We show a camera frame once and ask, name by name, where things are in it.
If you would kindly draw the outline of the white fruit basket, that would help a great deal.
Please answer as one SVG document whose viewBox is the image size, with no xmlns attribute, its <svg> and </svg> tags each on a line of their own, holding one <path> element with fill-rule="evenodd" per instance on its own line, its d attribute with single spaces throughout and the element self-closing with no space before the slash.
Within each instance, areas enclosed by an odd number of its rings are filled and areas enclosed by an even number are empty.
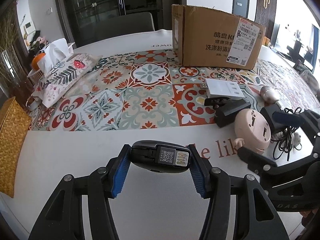
<svg viewBox="0 0 320 240">
<path fill-rule="evenodd" d="M 35 71 L 31 68 L 27 77 L 35 83 L 43 75 L 47 75 L 49 71 L 61 60 L 73 54 L 73 45 L 75 43 L 67 43 L 65 38 L 58 39 L 44 47 L 39 53 L 46 55 L 38 62 L 39 70 Z"/>
</svg>

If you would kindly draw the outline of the floral fabric tissue cover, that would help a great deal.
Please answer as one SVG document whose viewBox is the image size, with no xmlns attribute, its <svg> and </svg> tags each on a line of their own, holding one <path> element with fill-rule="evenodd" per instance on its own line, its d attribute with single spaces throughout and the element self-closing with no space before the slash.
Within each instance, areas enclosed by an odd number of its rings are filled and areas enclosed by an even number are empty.
<svg viewBox="0 0 320 240">
<path fill-rule="evenodd" d="M 52 107 L 85 74 L 93 70 L 102 56 L 88 53 L 70 53 L 65 38 L 48 44 L 44 56 L 37 62 L 43 73 L 31 96 L 49 108 Z"/>
</svg>

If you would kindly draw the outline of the patterned tile table runner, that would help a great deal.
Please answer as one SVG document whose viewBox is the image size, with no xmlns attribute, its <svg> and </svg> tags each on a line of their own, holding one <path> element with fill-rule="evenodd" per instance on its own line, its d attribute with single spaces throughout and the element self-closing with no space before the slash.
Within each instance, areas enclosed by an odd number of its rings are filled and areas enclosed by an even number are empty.
<svg viewBox="0 0 320 240">
<path fill-rule="evenodd" d="M 206 125 L 215 109 L 204 106 L 206 79 L 236 82 L 256 110 L 265 106 L 264 85 L 283 107 L 317 109 L 319 100 L 290 66 L 259 59 L 252 70 L 184 67 L 172 50 L 102 57 L 52 107 L 32 111 L 36 131 L 109 131 Z"/>
</svg>

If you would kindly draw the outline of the dark dining chair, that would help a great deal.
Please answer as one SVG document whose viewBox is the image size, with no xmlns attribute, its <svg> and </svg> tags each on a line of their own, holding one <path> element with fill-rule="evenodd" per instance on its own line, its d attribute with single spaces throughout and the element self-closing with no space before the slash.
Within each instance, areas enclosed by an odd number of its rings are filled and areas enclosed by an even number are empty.
<svg viewBox="0 0 320 240">
<path fill-rule="evenodd" d="M 95 37 L 100 40 L 107 38 L 155 31 L 152 14 L 139 12 L 99 22 L 95 27 Z"/>
</svg>

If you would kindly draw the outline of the pink metallic egg-shaped device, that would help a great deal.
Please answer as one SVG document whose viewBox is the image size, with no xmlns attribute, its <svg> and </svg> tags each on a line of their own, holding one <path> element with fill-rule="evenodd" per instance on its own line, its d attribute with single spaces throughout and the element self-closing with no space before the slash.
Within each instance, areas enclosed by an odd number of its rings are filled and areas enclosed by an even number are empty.
<svg viewBox="0 0 320 240">
<path fill-rule="evenodd" d="M 268 104 L 275 104 L 280 100 L 280 94 L 270 86 L 263 86 L 260 89 L 260 96 Z"/>
</svg>

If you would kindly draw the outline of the black small clip device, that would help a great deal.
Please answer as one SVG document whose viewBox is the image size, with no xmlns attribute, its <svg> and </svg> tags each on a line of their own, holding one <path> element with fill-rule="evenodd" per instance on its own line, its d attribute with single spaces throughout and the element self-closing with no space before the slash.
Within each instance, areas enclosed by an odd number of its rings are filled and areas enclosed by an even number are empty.
<svg viewBox="0 0 320 240">
<path fill-rule="evenodd" d="M 217 97 L 217 98 L 206 98 L 204 100 L 204 106 L 206 107 L 213 107 L 213 109 L 218 109 L 221 106 L 224 106 L 225 104 L 227 104 L 228 102 L 230 102 L 231 99 L 228 97 Z"/>
</svg>

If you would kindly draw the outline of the orange fruit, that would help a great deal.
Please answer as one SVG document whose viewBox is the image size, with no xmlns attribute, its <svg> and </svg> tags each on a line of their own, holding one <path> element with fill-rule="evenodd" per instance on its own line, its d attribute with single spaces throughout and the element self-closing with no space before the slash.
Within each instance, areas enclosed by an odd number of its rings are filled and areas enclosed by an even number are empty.
<svg viewBox="0 0 320 240">
<path fill-rule="evenodd" d="M 39 53 L 38 55 L 36 55 L 32 62 L 31 62 L 31 67 L 33 70 L 38 71 L 40 68 L 38 66 L 38 62 L 45 56 L 45 53 Z"/>
</svg>

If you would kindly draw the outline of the white flat adapter box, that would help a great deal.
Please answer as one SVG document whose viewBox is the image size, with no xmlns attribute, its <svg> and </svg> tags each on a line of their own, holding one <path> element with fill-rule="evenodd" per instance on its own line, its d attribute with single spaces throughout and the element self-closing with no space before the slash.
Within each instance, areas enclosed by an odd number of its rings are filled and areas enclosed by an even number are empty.
<svg viewBox="0 0 320 240">
<path fill-rule="evenodd" d="M 207 92 L 208 98 L 228 98 L 232 100 L 244 99 L 245 96 L 239 85 L 233 81 L 206 79 L 200 87 Z"/>
</svg>

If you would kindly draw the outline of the pink round doll head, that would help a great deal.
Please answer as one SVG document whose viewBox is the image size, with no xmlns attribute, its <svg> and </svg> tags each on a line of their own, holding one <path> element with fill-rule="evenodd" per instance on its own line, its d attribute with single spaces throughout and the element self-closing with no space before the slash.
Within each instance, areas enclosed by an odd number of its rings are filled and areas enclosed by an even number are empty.
<svg viewBox="0 0 320 240">
<path fill-rule="evenodd" d="M 271 130 L 264 116 L 253 109 L 243 109 L 235 117 L 234 146 L 245 147 L 257 154 L 263 154 L 269 147 Z"/>
</svg>

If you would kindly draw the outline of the black glass cabinet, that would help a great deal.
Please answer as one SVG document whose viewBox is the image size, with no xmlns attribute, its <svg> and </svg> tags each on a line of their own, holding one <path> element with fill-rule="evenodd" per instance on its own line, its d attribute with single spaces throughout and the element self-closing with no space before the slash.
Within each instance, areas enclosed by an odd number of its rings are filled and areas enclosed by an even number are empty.
<svg viewBox="0 0 320 240">
<path fill-rule="evenodd" d="M 55 0 L 63 34 L 81 47 L 109 38 L 103 30 L 113 18 L 149 14 L 155 30 L 172 29 L 171 6 L 187 0 Z"/>
</svg>

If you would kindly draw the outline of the brown cardboard box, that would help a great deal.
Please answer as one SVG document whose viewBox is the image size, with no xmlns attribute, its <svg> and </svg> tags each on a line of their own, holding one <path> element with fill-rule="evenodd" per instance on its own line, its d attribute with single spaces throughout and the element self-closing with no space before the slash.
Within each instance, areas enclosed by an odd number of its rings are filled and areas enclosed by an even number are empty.
<svg viewBox="0 0 320 240">
<path fill-rule="evenodd" d="M 184 67 L 252 70 L 265 27 L 227 12 L 173 4 L 172 45 Z"/>
</svg>

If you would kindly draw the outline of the black power adapter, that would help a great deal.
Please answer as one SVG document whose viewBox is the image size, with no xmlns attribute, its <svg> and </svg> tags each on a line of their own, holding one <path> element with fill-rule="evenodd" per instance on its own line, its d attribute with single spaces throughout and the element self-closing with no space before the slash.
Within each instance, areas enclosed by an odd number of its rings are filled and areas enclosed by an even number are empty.
<svg viewBox="0 0 320 240">
<path fill-rule="evenodd" d="M 232 100 L 215 111 L 214 121 L 220 128 L 235 121 L 236 115 L 243 109 L 251 108 L 251 103 L 246 99 Z"/>
</svg>

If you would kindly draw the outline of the black USB charger dock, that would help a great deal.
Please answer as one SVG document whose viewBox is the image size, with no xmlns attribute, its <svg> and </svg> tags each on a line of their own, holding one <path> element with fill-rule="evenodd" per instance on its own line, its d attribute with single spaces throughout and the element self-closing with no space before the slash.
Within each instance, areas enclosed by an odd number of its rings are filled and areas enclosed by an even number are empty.
<svg viewBox="0 0 320 240">
<path fill-rule="evenodd" d="M 152 172 L 181 173 L 190 167 L 191 151 L 170 142 L 140 140 L 131 146 L 129 160 Z"/>
</svg>

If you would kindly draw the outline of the glass vase with dried stems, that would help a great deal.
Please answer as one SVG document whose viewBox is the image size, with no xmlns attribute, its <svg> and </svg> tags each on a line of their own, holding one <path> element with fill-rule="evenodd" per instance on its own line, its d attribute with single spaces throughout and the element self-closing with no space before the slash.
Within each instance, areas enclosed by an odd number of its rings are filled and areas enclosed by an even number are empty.
<svg viewBox="0 0 320 240">
<path fill-rule="evenodd" d="M 25 108 L 33 85 L 14 47 L 18 41 L 18 31 L 16 7 L 12 5 L 1 15 L 1 92 L 7 98 L 15 97 L 20 106 Z"/>
</svg>

